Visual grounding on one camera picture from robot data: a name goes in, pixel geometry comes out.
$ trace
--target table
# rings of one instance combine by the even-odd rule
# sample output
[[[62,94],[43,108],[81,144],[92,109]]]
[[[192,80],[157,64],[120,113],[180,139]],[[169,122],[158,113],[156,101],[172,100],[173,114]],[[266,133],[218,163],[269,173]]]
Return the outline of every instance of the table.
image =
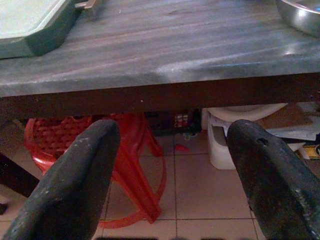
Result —
[[[0,60],[11,119],[315,101],[320,40],[271,0],[105,0],[58,49]]]

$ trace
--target table top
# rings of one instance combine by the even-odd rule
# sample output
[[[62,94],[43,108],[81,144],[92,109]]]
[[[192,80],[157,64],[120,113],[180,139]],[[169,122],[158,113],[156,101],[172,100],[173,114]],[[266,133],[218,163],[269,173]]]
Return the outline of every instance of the table top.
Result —
[[[103,0],[64,44],[0,60],[0,97],[320,72],[273,0]]]

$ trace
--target red stool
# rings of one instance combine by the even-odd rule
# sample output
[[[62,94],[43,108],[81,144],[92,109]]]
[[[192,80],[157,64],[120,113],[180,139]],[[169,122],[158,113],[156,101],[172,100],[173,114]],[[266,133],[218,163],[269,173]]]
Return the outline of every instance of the red stool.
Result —
[[[115,120],[121,141],[111,180],[116,181],[137,206],[138,211],[122,219],[101,220],[101,228],[121,228],[142,219],[153,223],[161,213],[159,200],[166,186],[166,163],[163,152],[153,137],[143,113],[110,114],[103,119]],[[64,119],[30,119],[24,133],[24,144],[35,164],[44,174],[74,139],[93,123],[91,116]],[[155,157],[162,157],[161,184],[153,193],[139,164],[143,147],[147,145]]]

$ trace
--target red object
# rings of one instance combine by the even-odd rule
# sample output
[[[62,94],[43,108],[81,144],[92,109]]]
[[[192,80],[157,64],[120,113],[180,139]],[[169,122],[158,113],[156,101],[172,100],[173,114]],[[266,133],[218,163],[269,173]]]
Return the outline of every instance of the red object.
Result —
[[[166,163],[163,152],[153,137],[143,113],[110,114],[103,119],[115,120],[121,141],[111,180],[116,181],[139,209],[122,219],[99,222],[101,228],[121,228],[147,219],[153,223],[161,213],[159,200],[166,186]],[[44,174],[61,156],[77,135],[93,123],[91,116],[75,119],[30,119],[24,133],[24,144],[35,164]],[[153,193],[139,164],[139,156],[147,145],[154,156],[162,157],[162,179]]]
[[[189,148],[187,146],[183,146],[181,144],[175,145],[175,150],[180,151],[180,152],[188,152]]]

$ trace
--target dark wooden table frame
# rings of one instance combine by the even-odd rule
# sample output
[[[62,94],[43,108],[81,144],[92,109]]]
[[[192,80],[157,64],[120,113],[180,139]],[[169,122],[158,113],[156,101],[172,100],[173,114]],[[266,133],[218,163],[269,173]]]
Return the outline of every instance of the dark wooden table frame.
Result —
[[[248,77],[10,96],[0,99],[0,124],[12,119],[83,116],[122,112],[183,110],[254,104],[311,102],[320,100],[320,72]],[[9,163],[4,175],[18,169]],[[19,170],[23,188],[30,190],[36,180]],[[0,183],[10,185],[8,177]],[[19,192],[19,185],[14,188]]]

